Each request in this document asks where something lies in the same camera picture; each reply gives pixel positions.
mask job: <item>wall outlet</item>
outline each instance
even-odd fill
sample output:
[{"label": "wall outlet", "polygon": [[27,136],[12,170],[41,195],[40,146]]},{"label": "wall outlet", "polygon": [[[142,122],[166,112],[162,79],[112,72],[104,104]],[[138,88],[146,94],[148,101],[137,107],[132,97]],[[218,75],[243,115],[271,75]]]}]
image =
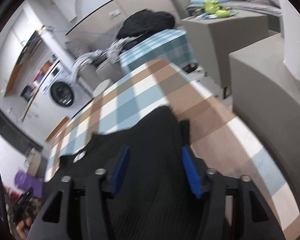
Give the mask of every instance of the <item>wall outlet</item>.
[{"label": "wall outlet", "polygon": [[117,15],[119,15],[121,12],[119,10],[115,10],[115,11],[112,11],[109,16],[110,16],[110,19],[116,17]]}]

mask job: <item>plaid rug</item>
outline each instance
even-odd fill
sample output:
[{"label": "plaid rug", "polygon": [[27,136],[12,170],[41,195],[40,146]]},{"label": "plaid rug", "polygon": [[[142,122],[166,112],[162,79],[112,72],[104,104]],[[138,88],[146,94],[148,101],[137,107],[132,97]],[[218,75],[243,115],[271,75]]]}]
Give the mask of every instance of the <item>plaid rug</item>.
[{"label": "plaid rug", "polygon": [[130,128],[161,105],[178,120],[190,120],[191,147],[226,176],[251,176],[277,217],[286,239],[300,234],[300,214],[289,185],[269,153],[249,128],[210,91],[166,60],[141,65],[95,98],[57,135],[46,180],[58,169],[61,155],[73,154],[91,133]]}]

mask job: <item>cable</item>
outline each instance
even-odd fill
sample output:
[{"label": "cable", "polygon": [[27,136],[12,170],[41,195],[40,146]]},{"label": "cable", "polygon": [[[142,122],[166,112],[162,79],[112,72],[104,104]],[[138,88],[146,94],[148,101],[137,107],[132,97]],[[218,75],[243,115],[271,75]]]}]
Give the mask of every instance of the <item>cable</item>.
[{"label": "cable", "polygon": [[[27,42],[27,43],[30,43],[38,38],[40,38],[43,34],[45,34],[46,32],[48,32],[49,30],[46,30],[45,32],[41,33],[38,37],[35,37],[34,39],[30,40],[30,41],[22,41],[21,43],[23,42]],[[53,30],[52,31],[53,33],[67,33],[68,31],[55,31]],[[94,35],[108,35],[108,36],[111,36],[112,37],[112,34],[109,34],[109,33],[95,33],[95,32],[88,32],[88,31],[72,31],[71,33],[86,33],[86,34],[94,34]]]},{"label": "cable", "polygon": [[0,209],[1,209],[3,223],[5,224],[6,228],[8,230],[10,230],[9,222],[8,222],[7,209],[6,209],[6,201],[5,201],[5,198],[4,198],[4,188],[3,188],[3,184],[2,184],[1,174],[0,174]]}]

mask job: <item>gray ottoman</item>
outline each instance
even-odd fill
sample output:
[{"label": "gray ottoman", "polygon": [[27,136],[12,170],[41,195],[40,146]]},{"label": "gray ottoman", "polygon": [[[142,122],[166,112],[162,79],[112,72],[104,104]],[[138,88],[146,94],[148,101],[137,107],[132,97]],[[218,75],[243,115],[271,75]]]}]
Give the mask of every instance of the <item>gray ottoman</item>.
[{"label": "gray ottoman", "polygon": [[229,18],[181,20],[198,63],[221,86],[230,86],[229,53],[268,37],[267,17],[239,11]]},{"label": "gray ottoman", "polygon": [[283,54],[277,34],[229,55],[233,110],[272,155],[300,210],[300,82]]}]

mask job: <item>black clothing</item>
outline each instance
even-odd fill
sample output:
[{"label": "black clothing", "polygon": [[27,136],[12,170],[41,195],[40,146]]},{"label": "black clothing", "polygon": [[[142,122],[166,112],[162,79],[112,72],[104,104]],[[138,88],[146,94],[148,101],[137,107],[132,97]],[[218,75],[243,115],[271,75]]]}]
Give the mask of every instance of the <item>black clothing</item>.
[{"label": "black clothing", "polygon": [[117,35],[117,39],[137,37],[146,32],[153,35],[165,29],[173,29],[174,25],[175,19],[170,13],[153,12],[144,9],[136,12],[124,21],[124,24]]},{"label": "black clothing", "polygon": [[128,130],[93,135],[85,148],[86,156],[74,164],[75,155],[61,157],[60,168],[44,183],[42,201],[65,175],[74,179],[76,187],[80,179],[117,155],[122,144],[130,147],[128,170],[119,193],[107,200],[116,239],[195,239],[203,201],[195,198],[188,185],[180,126],[166,106]]}]

